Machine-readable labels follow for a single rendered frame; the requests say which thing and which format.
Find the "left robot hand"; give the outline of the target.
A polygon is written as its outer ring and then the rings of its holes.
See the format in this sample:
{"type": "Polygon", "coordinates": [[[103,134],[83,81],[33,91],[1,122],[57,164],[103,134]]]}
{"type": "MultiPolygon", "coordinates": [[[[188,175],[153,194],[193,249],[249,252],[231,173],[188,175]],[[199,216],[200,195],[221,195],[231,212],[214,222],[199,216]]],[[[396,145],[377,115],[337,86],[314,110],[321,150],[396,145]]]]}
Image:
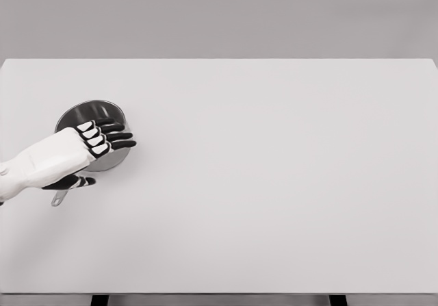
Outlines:
{"type": "Polygon", "coordinates": [[[35,143],[25,152],[30,161],[25,172],[27,186],[72,190],[94,185],[94,178],[78,172],[105,155],[134,147],[133,134],[124,129],[113,118],[100,118],[64,128],[35,143]]]}

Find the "steel pot with long handle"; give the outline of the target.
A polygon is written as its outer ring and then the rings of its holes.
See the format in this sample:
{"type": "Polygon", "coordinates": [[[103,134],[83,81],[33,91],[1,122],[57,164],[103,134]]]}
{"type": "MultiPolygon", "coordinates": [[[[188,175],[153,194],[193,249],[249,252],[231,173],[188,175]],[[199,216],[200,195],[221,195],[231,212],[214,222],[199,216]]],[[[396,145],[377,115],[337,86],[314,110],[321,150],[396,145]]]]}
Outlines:
{"type": "MultiPolygon", "coordinates": [[[[79,103],[67,110],[58,120],[54,133],[66,127],[76,127],[81,123],[100,118],[113,118],[116,123],[125,126],[123,133],[131,131],[125,114],[120,107],[110,101],[91,100],[79,103]]],[[[119,149],[113,153],[104,155],[97,161],[92,162],[89,166],[83,167],[82,170],[75,174],[88,176],[90,173],[113,169],[124,161],[129,152],[130,149],[119,149]]]]}

